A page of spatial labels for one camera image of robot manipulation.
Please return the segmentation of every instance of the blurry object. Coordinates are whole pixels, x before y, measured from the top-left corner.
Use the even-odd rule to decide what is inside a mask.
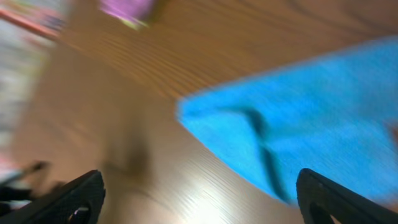
[[[19,180],[23,176],[43,168],[43,163],[39,163],[31,167],[28,172],[15,176],[9,181]],[[30,190],[12,189],[6,183],[0,185],[0,201],[32,201],[17,210],[5,207],[7,204],[2,203],[1,208],[5,208],[3,211],[7,210],[8,212],[1,212],[3,216],[0,217],[0,223],[94,224],[97,223],[100,215],[105,189],[101,173],[92,170],[42,197],[34,198],[29,194]]]
[[[120,19],[125,25],[139,29],[147,26],[155,0],[101,0],[101,9],[110,16]]]
[[[0,18],[31,33],[55,40],[71,0],[2,0]]]
[[[7,146],[72,0],[0,0],[0,147]]]
[[[310,169],[302,169],[298,175],[297,197],[306,224],[334,224],[331,216],[342,224],[398,223],[397,213]]]
[[[4,152],[0,152],[0,186],[11,178],[21,174],[14,161]]]
[[[7,146],[53,43],[5,21],[0,30],[0,146]]]
[[[388,37],[212,88],[180,122],[247,181],[285,203],[310,168],[371,200],[398,192],[398,38]]]
[[[11,184],[15,184],[15,182],[22,180],[24,177],[31,175],[33,173],[36,173],[37,171],[40,170],[47,170],[49,167],[49,164],[47,162],[36,162],[32,166],[28,166],[25,169],[21,169],[12,175],[7,176],[6,178],[3,178],[2,181],[0,181],[0,189],[2,187],[7,187]]]

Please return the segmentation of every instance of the blue cloth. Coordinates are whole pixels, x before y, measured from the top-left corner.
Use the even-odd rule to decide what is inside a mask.
[[[398,38],[221,85],[179,103],[180,122],[241,177],[297,203],[310,168],[371,200],[398,192]]]

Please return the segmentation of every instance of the cloth fold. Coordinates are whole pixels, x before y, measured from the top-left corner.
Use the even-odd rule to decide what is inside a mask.
[[[190,96],[178,118],[283,202],[297,203],[302,168],[385,201],[398,192],[397,96],[398,38],[388,37]]]

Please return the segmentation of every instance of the pink object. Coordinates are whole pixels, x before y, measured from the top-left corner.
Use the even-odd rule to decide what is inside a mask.
[[[150,13],[154,0],[102,0],[101,3],[105,13],[139,24]]]

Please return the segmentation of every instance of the wooden table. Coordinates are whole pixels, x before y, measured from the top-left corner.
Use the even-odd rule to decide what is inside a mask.
[[[79,1],[12,146],[103,171],[103,223],[302,223],[175,119],[194,91],[398,31],[391,0],[170,0],[136,32]]]

